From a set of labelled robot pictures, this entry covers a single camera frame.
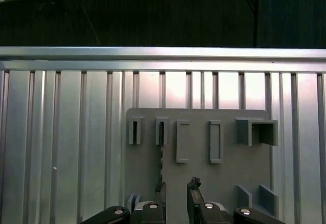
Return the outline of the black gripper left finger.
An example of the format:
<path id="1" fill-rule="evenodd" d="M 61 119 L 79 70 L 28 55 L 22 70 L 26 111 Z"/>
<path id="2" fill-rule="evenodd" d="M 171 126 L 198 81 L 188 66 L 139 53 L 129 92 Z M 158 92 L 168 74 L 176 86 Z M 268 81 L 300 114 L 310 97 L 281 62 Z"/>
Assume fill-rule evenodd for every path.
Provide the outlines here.
<path id="1" fill-rule="evenodd" d="M 159 183 L 155 188 L 154 200 L 139 202 L 133 211 L 122 206 L 112 206 L 82 223 L 166 223 L 166 184 Z"/>

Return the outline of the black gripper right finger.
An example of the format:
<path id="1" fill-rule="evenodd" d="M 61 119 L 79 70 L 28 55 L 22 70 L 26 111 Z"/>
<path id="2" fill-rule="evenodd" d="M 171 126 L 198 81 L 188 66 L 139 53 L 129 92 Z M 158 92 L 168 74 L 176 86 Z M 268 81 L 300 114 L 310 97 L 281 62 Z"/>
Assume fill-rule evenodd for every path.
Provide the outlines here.
<path id="1" fill-rule="evenodd" d="M 197 177 L 192 177 L 187 184 L 189 223 L 281 223 L 274 217 L 246 206 L 236 208 L 233 214 L 229 214 L 221 205 L 204 201 L 200 185 L 200 179 Z"/>

